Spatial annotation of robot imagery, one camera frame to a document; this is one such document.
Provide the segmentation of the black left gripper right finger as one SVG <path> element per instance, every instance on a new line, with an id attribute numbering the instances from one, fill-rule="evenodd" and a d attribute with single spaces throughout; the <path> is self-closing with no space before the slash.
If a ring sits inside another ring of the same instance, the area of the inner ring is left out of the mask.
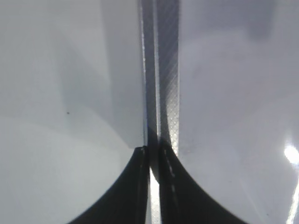
<path id="1" fill-rule="evenodd" d="M 217 203 L 192 179 L 165 140 L 160 140 L 158 165 L 163 224 L 245 223 Z"/>

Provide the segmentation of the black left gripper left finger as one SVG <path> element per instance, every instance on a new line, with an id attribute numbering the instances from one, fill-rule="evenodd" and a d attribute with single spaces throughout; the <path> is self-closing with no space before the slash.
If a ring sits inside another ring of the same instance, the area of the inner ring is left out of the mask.
<path id="1" fill-rule="evenodd" d="M 114 184 L 72 224 L 144 224 L 149 187 L 149 150 L 137 147 Z"/>

